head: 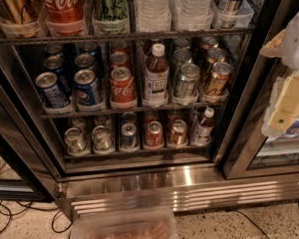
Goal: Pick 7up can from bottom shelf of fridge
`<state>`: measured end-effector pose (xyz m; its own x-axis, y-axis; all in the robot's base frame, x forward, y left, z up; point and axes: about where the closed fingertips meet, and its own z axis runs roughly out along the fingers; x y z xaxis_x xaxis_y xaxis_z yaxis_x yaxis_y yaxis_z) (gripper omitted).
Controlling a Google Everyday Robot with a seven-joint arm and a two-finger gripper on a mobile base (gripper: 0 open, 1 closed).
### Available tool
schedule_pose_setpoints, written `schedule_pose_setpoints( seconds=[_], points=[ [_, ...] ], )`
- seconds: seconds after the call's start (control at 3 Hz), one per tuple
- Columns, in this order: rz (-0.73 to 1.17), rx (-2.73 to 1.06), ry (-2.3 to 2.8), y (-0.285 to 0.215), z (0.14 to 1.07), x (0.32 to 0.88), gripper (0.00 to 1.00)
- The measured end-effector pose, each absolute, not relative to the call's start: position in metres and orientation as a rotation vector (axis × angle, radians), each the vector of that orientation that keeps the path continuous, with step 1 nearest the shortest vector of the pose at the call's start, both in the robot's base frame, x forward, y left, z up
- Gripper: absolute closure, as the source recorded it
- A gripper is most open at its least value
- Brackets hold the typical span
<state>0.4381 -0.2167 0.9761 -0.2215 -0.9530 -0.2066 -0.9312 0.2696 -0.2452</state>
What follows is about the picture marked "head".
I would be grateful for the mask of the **white and tan gripper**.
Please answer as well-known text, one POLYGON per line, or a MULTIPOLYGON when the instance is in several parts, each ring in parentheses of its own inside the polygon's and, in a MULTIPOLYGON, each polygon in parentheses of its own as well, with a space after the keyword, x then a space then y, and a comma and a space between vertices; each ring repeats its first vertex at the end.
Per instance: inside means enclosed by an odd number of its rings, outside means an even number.
POLYGON ((299 31, 281 31, 261 48, 260 54, 280 58, 291 70, 286 79, 277 78, 261 128, 265 136, 280 136, 299 116, 299 31))

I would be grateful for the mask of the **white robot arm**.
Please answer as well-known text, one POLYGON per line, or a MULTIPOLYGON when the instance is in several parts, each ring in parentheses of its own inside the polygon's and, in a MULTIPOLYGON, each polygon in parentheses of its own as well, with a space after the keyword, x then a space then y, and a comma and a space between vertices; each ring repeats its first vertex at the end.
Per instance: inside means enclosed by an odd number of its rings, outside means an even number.
POLYGON ((261 128, 265 136, 280 136, 299 116, 299 11, 284 30, 261 48, 259 54, 280 58, 282 64, 292 71, 286 79, 277 78, 261 128))

